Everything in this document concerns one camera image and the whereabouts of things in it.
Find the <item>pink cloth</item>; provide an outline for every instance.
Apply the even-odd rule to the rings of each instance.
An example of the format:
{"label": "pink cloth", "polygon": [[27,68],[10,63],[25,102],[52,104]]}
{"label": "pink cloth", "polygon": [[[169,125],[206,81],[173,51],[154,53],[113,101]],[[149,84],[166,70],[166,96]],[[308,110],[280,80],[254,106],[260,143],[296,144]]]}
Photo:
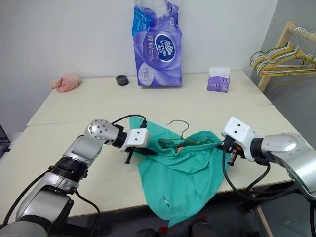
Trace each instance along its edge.
{"label": "pink cloth", "polygon": [[71,73],[66,73],[59,79],[52,80],[50,82],[50,87],[52,89],[57,89],[58,92],[66,92],[75,89],[81,82],[80,78]]}

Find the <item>teal cloth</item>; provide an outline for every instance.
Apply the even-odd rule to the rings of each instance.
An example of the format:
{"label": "teal cloth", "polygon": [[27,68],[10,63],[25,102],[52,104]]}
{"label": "teal cloth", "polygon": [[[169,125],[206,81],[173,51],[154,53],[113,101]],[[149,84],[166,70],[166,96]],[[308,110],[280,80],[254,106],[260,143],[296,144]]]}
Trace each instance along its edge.
{"label": "teal cloth", "polygon": [[[142,121],[131,117],[130,127],[139,128]],[[144,158],[138,164],[143,190],[148,206],[173,226],[198,213],[216,194],[224,178],[223,153],[216,148],[221,140],[210,131],[200,131],[186,139],[202,145],[186,146],[176,152],[182,140],[159,139],[180,138],[180,135],[152,122],[148,122],[147,129],[150,133],[147,148],[158,155],[135,153]]]}

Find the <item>clothes rack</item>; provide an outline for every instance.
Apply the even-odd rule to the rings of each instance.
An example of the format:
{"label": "clothes rack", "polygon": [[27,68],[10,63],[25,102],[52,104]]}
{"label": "clothes rack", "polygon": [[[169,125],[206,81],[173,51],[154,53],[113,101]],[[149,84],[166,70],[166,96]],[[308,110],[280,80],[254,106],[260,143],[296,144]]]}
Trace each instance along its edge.
{"label": "clothes rack", "polygon": [[[281,35],[280,35],[280,38],[279,38],[279,40],[278,40],[278,42],[276,44],[276,48],[285,47],[287,45],[287,43],[289,42],[290,37],[291,37],[292,34],[298,34],[298,35],[303,36],[304,33],[306,32],[306,29],[301,28],[300,30],[296,30],[297,27],[298,26],[296,25],[295,21],[288,21],[285,24],[285,27],[284,27]],[[305,38],[308,39],[308,40],[316,42],[316,32],[309,31],[309,34]],[[267,84],[270,81],[270,78],[271,78],[271,76],[261,77],[261,79],[260,79],[260,81],[258,83],[258,88],[262,92],[264,92],[264,90],[266,89]]]}

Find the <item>purple tissue package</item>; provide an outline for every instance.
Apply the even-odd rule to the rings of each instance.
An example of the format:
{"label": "purple tissue package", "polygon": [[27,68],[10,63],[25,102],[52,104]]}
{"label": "purple tissue package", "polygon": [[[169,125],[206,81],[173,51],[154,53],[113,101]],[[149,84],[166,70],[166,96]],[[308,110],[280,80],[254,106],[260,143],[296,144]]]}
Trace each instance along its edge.
{"label": "purple tissue package", "polygon": [[228,92],[230,68],[210,68],[207,90]]}
{"label": "purple tissue package", "polygon": [[179,5],[167,0],[137,0],[133,40],[138,84],[181,86]]}

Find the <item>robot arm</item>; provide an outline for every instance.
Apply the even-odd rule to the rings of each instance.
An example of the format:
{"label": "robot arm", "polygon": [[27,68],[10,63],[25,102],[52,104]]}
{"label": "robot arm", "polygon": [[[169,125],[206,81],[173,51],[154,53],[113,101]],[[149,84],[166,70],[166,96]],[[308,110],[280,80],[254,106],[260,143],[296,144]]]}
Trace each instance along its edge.
{"label": "robot arm", "polygon": [[[316,152],[300,135],[284,133],[259,138],[247,124],[235,117],[230,118],[222,134],[225,140],[242,147],[243,157],[248,161],[271,162],[284,167],[305,198],[316,200]],[[236,154],[233,154],[231,164],[235,159]]]}
{"label": "robot arm", "polygon": [[146,147],[148,140],[149,132],[145,128],[124,132],[123,127],[104,119],[93,120],[84,135],[72,143],[24,199],[18,208],[16,222],[3,227],[0,237],[47,236],[51,228],[65,223],[74,204],[68,194],[73,194],[79,181],[87,177],[88,168],[100,154],[103,144],[124,152]]}

